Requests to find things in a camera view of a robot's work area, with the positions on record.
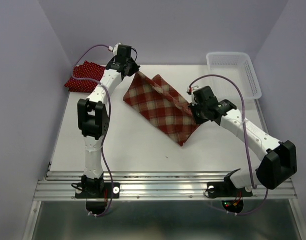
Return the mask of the red polka dot skirt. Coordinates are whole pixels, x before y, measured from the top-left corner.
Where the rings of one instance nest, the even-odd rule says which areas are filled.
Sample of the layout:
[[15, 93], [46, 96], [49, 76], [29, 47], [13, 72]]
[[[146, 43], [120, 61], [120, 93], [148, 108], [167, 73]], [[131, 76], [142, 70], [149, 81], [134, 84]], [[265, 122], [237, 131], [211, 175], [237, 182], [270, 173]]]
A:
[[90, 78], [100, 81], [105, 71], [105, 67], [94, 62], [85, 61], [73, 69], [75, 78]]
[[91, 80], [76, 80], [72, 77], [64, 84], [69, 92], [75, 93], [92, 93], [98, 83]]

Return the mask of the red white plaid skirt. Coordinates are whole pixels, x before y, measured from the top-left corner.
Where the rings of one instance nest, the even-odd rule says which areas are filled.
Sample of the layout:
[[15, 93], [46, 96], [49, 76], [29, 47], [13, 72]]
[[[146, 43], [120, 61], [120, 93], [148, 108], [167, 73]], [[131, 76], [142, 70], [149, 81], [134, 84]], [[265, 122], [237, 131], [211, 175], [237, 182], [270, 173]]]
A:
[[149, 78], [137, 72], [123, 101], [179, 146], [199, 127], [189, 103], [159, 74]]

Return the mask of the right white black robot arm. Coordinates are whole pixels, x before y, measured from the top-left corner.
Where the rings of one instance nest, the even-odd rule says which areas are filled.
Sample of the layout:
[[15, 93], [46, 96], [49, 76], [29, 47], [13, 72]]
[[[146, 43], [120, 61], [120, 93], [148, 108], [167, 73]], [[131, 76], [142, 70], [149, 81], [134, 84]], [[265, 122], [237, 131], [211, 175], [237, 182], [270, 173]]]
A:
[[227, 174], [221, 184], [226, 194], [234, 195], [257, 185], [274, 190], [297, 172], [296, 146], [291, 141], [280, 141], [264, 132], [231, 101], [218, 101], [209, 86], [192, 88], [189, 94], [189, 109], [197, 124], [215, 122], [240, 139], [246, 151], [252, 151], [260, 160], [258, 165], [249, 164], [247, 170], [239, 168]]

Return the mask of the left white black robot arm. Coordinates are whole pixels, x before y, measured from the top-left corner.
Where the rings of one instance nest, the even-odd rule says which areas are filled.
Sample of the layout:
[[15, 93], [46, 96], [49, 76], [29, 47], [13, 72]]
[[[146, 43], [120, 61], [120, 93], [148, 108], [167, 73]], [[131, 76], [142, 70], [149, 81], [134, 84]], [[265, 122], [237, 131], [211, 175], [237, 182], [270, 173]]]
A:
[[125, 77], [134, 75], [140, 68], [131, 56], [133, 47], [118, 43], [108, 49], [113, 53], [113, 58], [106, 65], [101, 80], [82, 77], [81, 80], [93, 81], [97, 86], [77, 103], [78, 128], [85, 144], [85, 169], [76, 190], [90, 198], [105, 194], [102, 150], [109, 128], [110, 95]]

